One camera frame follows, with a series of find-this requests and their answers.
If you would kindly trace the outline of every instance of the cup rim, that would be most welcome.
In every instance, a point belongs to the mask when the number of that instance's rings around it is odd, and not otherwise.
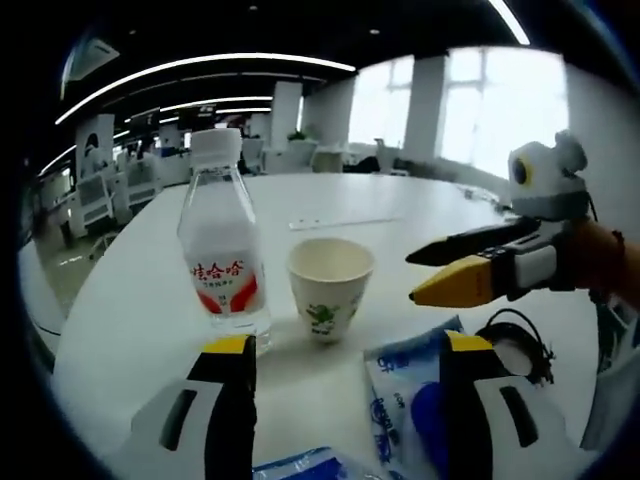
[[[317,241],[326,241],[326,240],[331,240],[331,241],[339,241],[339,242],[343,242],[343,243],[348,243],[352,246],[355,246],[357,248],[359,248],[360,250],[364,251],[367,256],[369,257],[369,268],[367,268],[366,270],[364,270],[362,273],[359,273],[358,275],[353,275],[351,277],[346,277],[346,278],[340,278],[337,280],[331,280],[331,279],[323,279],[323,278],[318,278],[318,277],[314,277],[312,275],[304,275],[302,273],[300,273],[300,271],[298,271],[292,262],[292,257],[293,257],[293,253],[300,248],[300,246],[306,244],[306,243],[311,243],[311,242],[317,242]],[[289,269],[289,272],[300,277],[303,278],[305,280],[310,280],[313,282],[319,282],[319,283],[347,283],[347,282],[352,282],[354,280],[357,280],[359,278],[363,278],[366,277],[367,275],[370,275],[371,272],[373,272],[373,268],[375,266],[375,257],[373,256],[373,253],[371,252],[371,250],[369,250],[369,248],[365,247],[364,245],[358,243],[358,242],[354,242],[353,240],[347,240],[346,238],[340,238],[340,237],[316,237],[316,238],[307,238],[305,240],[302,240],[300,242],[298,242],[293,249],[291,249],[291,251],[289,252],[289,257],[287,259],[287,267]]]

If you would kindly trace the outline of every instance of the paper cup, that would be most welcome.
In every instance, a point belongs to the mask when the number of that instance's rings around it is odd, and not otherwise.
[[[314,339],[342,338],[360,305],[373,264],[369,250],[341,238],[314,238],[294,247],[288,265],[291,289]]]

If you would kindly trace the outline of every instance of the water bottle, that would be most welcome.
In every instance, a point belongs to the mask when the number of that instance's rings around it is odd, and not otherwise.
[[[192,134],[194,172],[178,237],[198,298],[220,333],[256,335],[262,352],[270,320],[256,217],[237,168],[241,149],[238,129]]]

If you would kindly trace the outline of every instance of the window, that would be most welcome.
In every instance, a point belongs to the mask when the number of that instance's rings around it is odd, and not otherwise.
[[[349,119],[349,142],[373,145],[382,138],[402,147],[409,115],[413,57],[363,68],[356,78]]]
[[[507,178],[509,153],[569,127],[564,62],[518,48],[449,53],[436,155]]]

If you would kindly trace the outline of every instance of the gray floor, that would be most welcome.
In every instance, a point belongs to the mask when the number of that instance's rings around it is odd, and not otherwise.
[[[58,299],[62,313],[67,316],[102,251],[96,258],[89,258],[91,247],[96,241],[95,236],[74,239],[71,248],[66,247],[60,228],[50,220],[34,238],[49,285]]]

